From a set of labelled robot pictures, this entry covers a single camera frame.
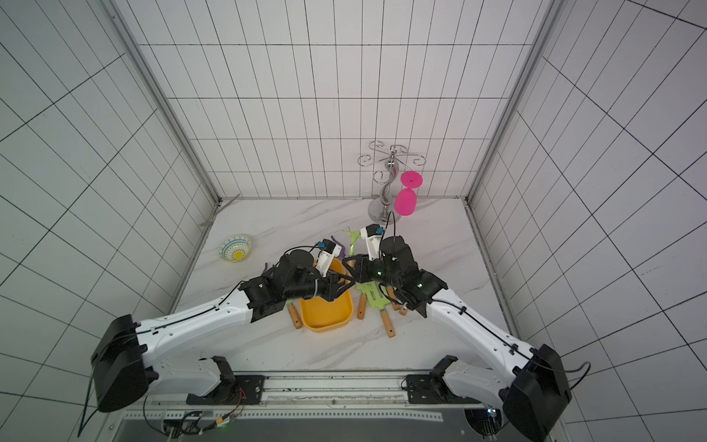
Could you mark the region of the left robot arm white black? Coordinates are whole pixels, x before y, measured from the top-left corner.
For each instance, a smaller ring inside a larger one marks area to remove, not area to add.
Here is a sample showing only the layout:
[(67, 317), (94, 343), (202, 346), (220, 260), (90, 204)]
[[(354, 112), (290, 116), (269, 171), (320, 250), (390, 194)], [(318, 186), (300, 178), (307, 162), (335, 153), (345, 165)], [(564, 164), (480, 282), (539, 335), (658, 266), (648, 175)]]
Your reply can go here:
[(237, 283), (228, 294), (185, 311), (138, 322), (123, 315), (107, 327), (90, 357), (97, 407), (121, 410), (148, 393), (204, 397), (229, 380), (225, 359), (219, 372), (170, 368), (170, 357), (222, 331), (247, 326), (278, 313), (289, 300), (336, 300), (355, 280), (348, 272), (320, 270), (305, 250), (292, 250), (260, 276)]

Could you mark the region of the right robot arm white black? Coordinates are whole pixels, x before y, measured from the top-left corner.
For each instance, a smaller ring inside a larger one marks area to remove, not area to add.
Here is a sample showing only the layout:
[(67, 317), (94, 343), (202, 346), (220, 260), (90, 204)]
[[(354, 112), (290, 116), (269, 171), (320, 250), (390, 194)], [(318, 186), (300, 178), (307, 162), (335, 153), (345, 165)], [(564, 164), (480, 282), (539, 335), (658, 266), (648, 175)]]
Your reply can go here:
[(391, 288), (409, 311), (445, 327), (487, 364), (450, 363), (442, 381), (453, 395), (501, 409), (531, 441), (550, 436), (572, 401), (569, 370), (554, 349), (534, 347), (486, 320), (445, 281), (420, 268), (400, 236), (384, 239), (376, 258), (358, 254), (342, 264), (358, 283)]

